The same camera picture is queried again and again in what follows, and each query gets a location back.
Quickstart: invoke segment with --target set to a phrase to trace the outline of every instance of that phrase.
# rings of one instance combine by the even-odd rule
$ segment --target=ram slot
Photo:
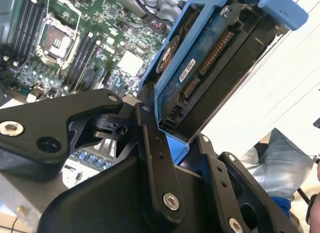
[[[78,47],[78,50],[73,58],[71,66],[70,66],[69,73],[67,74],[65,81],[63,83],[65,86],[70,86],[72,84],[72,82],[74,80],[73,78],[74,78],[75,74],[77,73],[79,63],[80,63],[86,49],[88,49],[88,45],[90,44],[91,40],[92,40],[92,38],[90,38],[88,35],[86,35],[85,37],[82,38],[80,46]]]
[[[78,67],[78,74],[76,74],[75,81],[73,81],[73,84],[71,85],[71,89],[76,90],[81,80],[83,79],[85,69],[88,66],[88,63],[90,62],[93,53],[95,52],[97,40],[98,40],[98,37],[92,38],[92,41],[90,42],[90,45],[88,47],[86,54],[80,61],[80,64]]]
[[[89,80],[87,81],[87,83],[86,83],[85,86],[84,86],[84,90],[85,90],[85,91],[88,91],[88,90],[91,90],[91,89],[92,89],[92,81],[93,81],[93,79],[95,78],[95,76],[98,74],[98,72],[91,71],[90,74],[91,74],[91,75],[88,77]]]
[[[14,38],[13,38],[14,45],[12,48],[12,53],[13,53],[14,58],[17,57],[17,53],[18,53],[17,51],[18,51],[20,43],[21,43],[22,33],[24,31],[24,27],[26,24],[26,18],[29,15],[29,10],[30,10],[31,4],[32,4],[31,0],[23,0],[18,24],[17,24],[16,30],[14,33]]]
[[[32,28],[31,28],[32,22],[33,22],[33,19],[36,17],[36,13],[37,13],[37,7],[36,7],[35,2],[36,1],[33,1],[33,0],[31,0],[31,2],[30,2],[28,16],[26,17],[25,27],[22,32],[21,43],[18,48],[18,53],[17,53],[18,59],[21,61],[23,61],[25,58],[24,52],[25,52],[25,48],[27,45],[28,36],[30,35],[30,33],[32,31]]]
[[[27,58],[30,55],[30,52],[32,50],[32,42],[35,39],[36,33],[38,31],[39,25],[41,23],[41,19],[43,17],[44,13],[44,4],[43,3],[37,3],[35,5],[35,13],[34,18],[32,19],[31,26],[30,26],[30,33],[28,34],[28,37],[26,39],[25,48],[22,53],[23,55],[23,61],[26,61]]]

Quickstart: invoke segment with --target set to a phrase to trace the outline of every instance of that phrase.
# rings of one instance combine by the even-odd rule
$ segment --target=person
[[[320,165],[317,167],[318,180],[320,181]],[[310,210],[310,233],[320,233],[320,192]]]
[[[290,218],[294,193],[309,175],[314,161],[276,128],[271,132],[265,152],[259,155],[253,147],[239,160]],[[310,233],[320,233],[320,196],[311,210]]]

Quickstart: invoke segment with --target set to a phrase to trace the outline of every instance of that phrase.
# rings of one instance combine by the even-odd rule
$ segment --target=leg
[[[260,158],[261,166],[255,178],[271,197],[294,200],[294,193],[302,185],[311,171],[314,162],[295,144],[272,130],[269,146]]]

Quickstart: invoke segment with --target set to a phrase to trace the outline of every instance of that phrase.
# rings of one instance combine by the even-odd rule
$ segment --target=green circuit board
[[[165,35],[158,25],[150,22],[146,23],[116,0],[63,0],[79,11],[80,16],[69,5],[61,3],[59,0],[36,1],[38,4],[44,4],[43,17],[50,14],[63,25],[72,29],[75,29],[78,23],[79,41],[88,33],[98,37],[100,43],[86,66],[86,70],[91,69],[98,72],[98,77],[95,79],[96,83],[102,80],[106,72],[111,72],[113,75],[121,76],[119,77],[121,84],[134,81],[137,85],[137,81],[148,69],[165,40]],[[14,44],[14,35],[22,5],[23,0],[16,0],[7,42],[8,46]],[[34,85],[41,84],[45,91],[44,94],[55,88],[60,92],[57,94],[58,96],[68,91],[64,89],[62,84],[70,71],[70,66],[62,69],[56,63],[43,61],[36,54],[37,44],[42,43],[46,37],[40,34],[40,32],[37,32],[35,35],[28,59],[18,67],[12,66],[12,62],[9,63],[9,69],[11,72],[17,73],[17,79],[25,93],[28,92],[28,89],[31,90]],[[136,76],[126,74],[118,66],[126,52],[130,52],[143,61]],[[10,55],[10,47],[6,50],[6,54]]]

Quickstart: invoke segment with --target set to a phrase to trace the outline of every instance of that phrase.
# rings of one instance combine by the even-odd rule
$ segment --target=black metal bracket
[[[0,110],[0,123],[23,127],[18,136],[0,134],[0,169],[39,181],[57,176],[70,151],[99,142],[83,132],[88,121],[117,114],[122,105],[110,90],[98,89]]]
[[[23,131],[0,131],[0,169],[35,181],[57,176],[70,152],[103,138],[117,141],[114,166],[58,196],[40,220],[41,233],[87,232],[87,225],[95,232],[297,232],[236,157],[217,159],[204,135],[190,145],[180,163],[185,169],[174,166],[152,101],[131,106],[99,89],[0,110],[0,124],[6,121]],[[106,194],[111,208],[97,203]],[[99,227],[86,221],[78,228],[83,214],[100,219]],[[119,218],[129,225],[119,225]]]
[[[283,224],[288,217],[235,155],[223,152],[218,159],[227,168],[242,216],[250,229],[258,228],[259,233],[297,232],[293,224]]]
[[[206,186],[208,214],[212,223],[211,232],[230,232],[230,221],[236,220],[243,233],[249,232],[241,215],[238,202],[228,176],[226,166],[216,158],[210,140],[200,134],[190,146],[192,154],[182,160],[180,166],[203,177]]]

